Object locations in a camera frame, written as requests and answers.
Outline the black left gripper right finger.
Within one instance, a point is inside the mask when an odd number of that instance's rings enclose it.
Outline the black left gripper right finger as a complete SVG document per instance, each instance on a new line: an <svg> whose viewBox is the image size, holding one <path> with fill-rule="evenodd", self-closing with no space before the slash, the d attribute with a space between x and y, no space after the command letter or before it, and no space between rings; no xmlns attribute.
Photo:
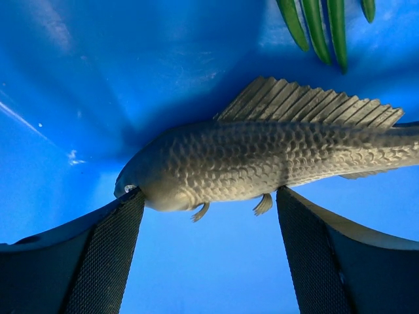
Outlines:
<svg viewBox="0 0 419 314"><path fill-rule="evenodd" d="M290 188L278 220L301 313L417 313L418 242L373 230Z"/></svg>

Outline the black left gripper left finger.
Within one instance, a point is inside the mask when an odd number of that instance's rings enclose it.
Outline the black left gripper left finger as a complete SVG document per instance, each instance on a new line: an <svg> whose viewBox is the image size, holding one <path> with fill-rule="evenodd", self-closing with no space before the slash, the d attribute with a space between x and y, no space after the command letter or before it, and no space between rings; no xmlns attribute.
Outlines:
<svg viewBox="0 0 419 314"><path fill-rule="evenodd" d="M1 244L2 313L118 313L144 196L135 189L75 220Z"/></svg>

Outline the grey toy fish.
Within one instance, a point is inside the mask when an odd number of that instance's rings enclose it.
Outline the grey toy fish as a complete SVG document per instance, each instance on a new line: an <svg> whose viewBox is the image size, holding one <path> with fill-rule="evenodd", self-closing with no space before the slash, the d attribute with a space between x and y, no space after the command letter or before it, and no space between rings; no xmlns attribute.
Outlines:
<svg viewBox="0 0 419 314"><path fill-rule="evenodd" d="M140 189L157 211L259 198L272 207L281 186L340 176L357 179L418 164L418 123L377 99L258 77L213 118L162 132L122 168L120 198Z"/></svg>

